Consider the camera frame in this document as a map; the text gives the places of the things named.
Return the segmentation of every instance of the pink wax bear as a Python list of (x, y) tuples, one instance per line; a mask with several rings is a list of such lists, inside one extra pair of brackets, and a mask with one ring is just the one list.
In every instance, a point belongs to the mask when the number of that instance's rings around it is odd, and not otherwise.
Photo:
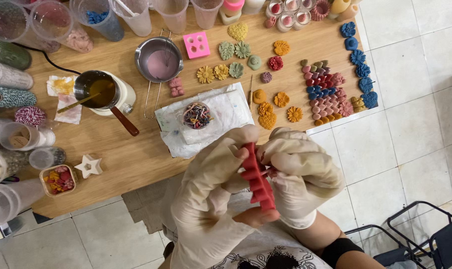
[(168, 86), (171, 89), (171, 97), (178, 97), (184, 95), (183, 84), (181, 83), (181, 77), (175, 77), (168, 82)]

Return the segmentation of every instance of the person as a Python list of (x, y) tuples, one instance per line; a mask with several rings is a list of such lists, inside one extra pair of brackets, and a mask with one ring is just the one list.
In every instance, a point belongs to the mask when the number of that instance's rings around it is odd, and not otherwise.
[(276, 209), (250, 204), (240, 175), (258, 142), (246, 125), (199, 152), (184, 176), (171, 179), (162, 201), (163, 232), (174, 243), (160, 269), (383, 269), (333, 221), (317, 211), (344, 186), (331, 156), (305, 132), (277, 128), (257, 145), (271, 166)]

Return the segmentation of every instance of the pink silicone mold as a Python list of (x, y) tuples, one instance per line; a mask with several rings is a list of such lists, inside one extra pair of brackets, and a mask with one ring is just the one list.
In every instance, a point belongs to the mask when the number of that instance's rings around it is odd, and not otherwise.
[(185, 34), (183, 35), (183, 40), (186, 46), (187, 56), (190, 60), (206, 57), (211, 54), (205, 32)]

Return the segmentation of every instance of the small glass jar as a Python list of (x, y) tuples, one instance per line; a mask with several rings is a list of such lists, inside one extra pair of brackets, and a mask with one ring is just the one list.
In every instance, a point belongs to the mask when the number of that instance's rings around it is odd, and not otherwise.
[[(279, 4), (279, 10), (276, 13), (272, 12), (272, 7), (276, 4)], [(281, 0), (271, 0), (268, 4), (268, 8), (266, 8), (266, 16), (268, 18), (275, 16), (276, 18), (279, 17), (284, 11), (284, 3)]]
[(307, 10), (313, 9), (317, 0), (301, 0), (301, 9), (305, 8)]
[(296, 14), (296, 21), (294, 23), (294, 29), (299, 31), (304, 28), (311, 21), (311, 13), (306, 9), (301, 9)]
[(301, 7), (301, 0), (285, 0), (284, 10), (296, 12)]
[(296, 15), (291, 11), (286, 11), (278, 18), (276, 25), (281, 32), (289, 31), (296, 23)]

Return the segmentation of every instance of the black wristband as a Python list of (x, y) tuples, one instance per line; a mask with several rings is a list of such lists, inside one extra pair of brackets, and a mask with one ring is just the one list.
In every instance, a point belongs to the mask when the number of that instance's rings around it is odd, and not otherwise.
[(342, 254), (353, 250), (364, 252), (362, 248), (353, 243), (349, 238), (338, 238), (324, 249), (321, 258), (330, 267), (336, 268), (337, 261)]

